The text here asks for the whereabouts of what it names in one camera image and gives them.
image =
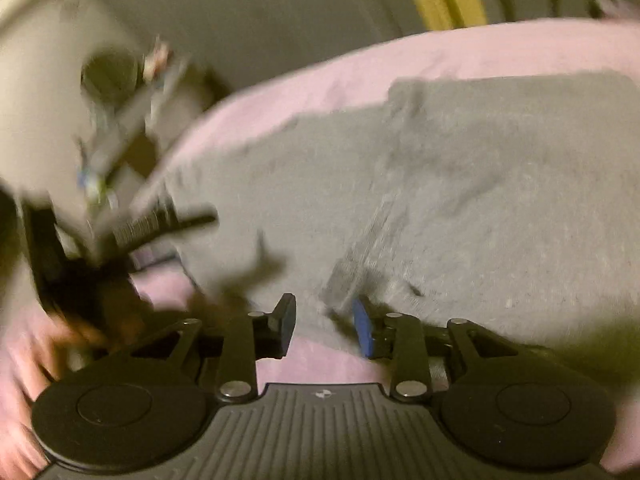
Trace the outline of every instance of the ribbed surface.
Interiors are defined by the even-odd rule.
[[[52,467],[41,478],[88,478]],[[130,480],[604,480],[596,466],[532,477],[467,456],[430,412],[387,399],[375,384],[271,385],[245,406],[223,408],[191,449]]]

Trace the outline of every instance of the white wall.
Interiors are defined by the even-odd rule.
[[[73,138],[91,134],[80,70],[105,44],[138,47],[96,0],[40,0],[0,28],[0,178],[48,191],[76,218],[84,204]]]

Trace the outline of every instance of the gray object on cloth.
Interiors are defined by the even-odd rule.
[[[298,333],[334,348],[354,351],[365,292],[566,354],[615,326],[618,349],[593,350],[615,359],[640,345],[639,104],[614,73],[398,82],[169,176],[178,208],[221,222],[175,242],[207,294],[292,292]]]

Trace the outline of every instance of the white logo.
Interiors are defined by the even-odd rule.
[[[314,393],[314,395],[318,398],[318,399],[328,399],[329,397],[331,397],[334,393],[330,390],[320,390],[319,392]]]

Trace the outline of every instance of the screw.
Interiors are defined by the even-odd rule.
[[[426,384],[420,381],[402,381],[396,384],[396,392],[403,397],[420,397],[428,391]]]
[[[229,381],[220,386],[220,393],[232,399],[244,397],[251,393],[251,385],[244,381]]]

